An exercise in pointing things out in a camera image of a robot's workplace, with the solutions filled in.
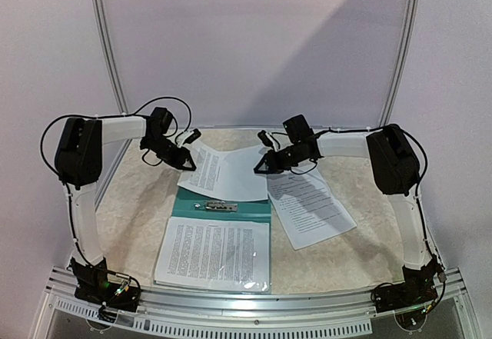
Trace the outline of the printed text sheet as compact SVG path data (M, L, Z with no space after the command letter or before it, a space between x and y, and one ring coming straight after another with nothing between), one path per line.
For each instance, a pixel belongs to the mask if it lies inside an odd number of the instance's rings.
M233 151L217 151L202 141L191 146L195 171L184 171L178 187L222 201L264 201L267 179L254 167L264 154L260 145Z
M172 217L155 265L155 284L206 291L271 290L269 223Z

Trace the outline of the green file folder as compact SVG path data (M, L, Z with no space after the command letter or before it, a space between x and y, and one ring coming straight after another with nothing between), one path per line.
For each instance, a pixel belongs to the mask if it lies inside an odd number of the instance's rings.
M252 221L257 223L269 223L271 226L271 204L267 200L255 202L226 201L227 203L237 204L237 212L205 211L194 208L195 203L201 203L209 200L214 199L206 198L201 194L196 194L181 188L178 190L176 195L170 218L178 217L219 221Z

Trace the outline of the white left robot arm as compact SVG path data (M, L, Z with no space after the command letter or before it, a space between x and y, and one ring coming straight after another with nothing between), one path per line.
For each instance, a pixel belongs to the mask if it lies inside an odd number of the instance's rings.
M96 190L103 168L103 147L118 141L140 140L141 149L152 152L166 165L179 171L195 171L197 166L188 144L201 133L187 123L177 126L174 115L167 109L156 107L149 115L140 109L117 115L87 116L65 114L53 119L44 129L59 122L61 131L53 162L47 168L61 182L68 209L71 236L75 247L74 262L86 268L101 270L105 257L101 250L96 221Z

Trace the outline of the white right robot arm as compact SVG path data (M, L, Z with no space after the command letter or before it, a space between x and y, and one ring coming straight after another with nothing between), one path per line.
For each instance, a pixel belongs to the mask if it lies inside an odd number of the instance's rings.
M444 267L438 252L427 237L424 212L419 192L427 168L420 164L412 146L416 140L399 125L379 128L328 128L314 131L303 116L284 123L290 145L281 147L271 131L259 131L258 138L268 147L258 164L256 174L281 174L304 161L317 164L326 157L368 158L374 183L387 196L394 210L404 253L404 279L397 298L413 305L427 293L427 282L442 277Z

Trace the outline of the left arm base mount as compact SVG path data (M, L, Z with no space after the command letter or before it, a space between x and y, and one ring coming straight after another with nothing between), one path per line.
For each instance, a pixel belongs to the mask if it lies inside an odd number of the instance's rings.
M75 298L98 304L98 318L112 322L107 308L135 313L141 297L141 285L130 275L108 270L106 258L96 265L81 264L75 258L70 268L77 280Z

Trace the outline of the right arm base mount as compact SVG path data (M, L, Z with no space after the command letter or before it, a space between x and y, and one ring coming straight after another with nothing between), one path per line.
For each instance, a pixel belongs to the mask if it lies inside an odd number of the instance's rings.
M447 276L442 264L430 262L421 269L402 267L401 283L385 282L371 291L377 313L411 308L422 304L422 314L430 313L442 301Z

